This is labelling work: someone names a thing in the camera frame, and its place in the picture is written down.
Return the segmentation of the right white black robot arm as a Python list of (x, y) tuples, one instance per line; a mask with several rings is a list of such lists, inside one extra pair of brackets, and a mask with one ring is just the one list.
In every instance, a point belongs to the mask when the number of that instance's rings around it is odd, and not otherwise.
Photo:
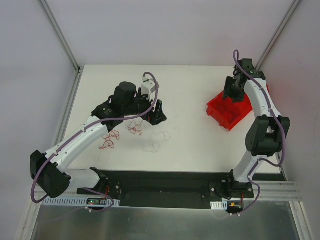
[(286, 137), (291, 126), (269, 94), (265, 74), (256, 70), (250, 58), (235, 61), (232, 76), (225, 80), (223, 100), (241, 103), (249, 98), (255, 120), (245, 137), (246, 152), (240, 163), (230, 171), (224, 193), (228, 199), (240, 198), (252, 189), (252, 177), (263, 162), (280, 167), (283, 162), (269, 160), (276, 153), (285, 153)]

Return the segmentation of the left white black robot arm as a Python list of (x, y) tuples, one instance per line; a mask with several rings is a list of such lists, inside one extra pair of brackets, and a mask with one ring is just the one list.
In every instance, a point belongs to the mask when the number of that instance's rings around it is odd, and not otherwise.
[(87, 120), (56, 146), (30, 156), (30, 174), (52, 199), (67, 189), (88, 188), (99, 195), (105, 191), (106, 177), (95, 167), (70, 169), (71, 163), (96, 140), (111, 132), (124, 120), (142, 118), (156, 126), (167, 120), (158, 99), (159, 84), (154, 79), (142, 78), (140, 87), (121, 82), (108, 100), (98, 105)]

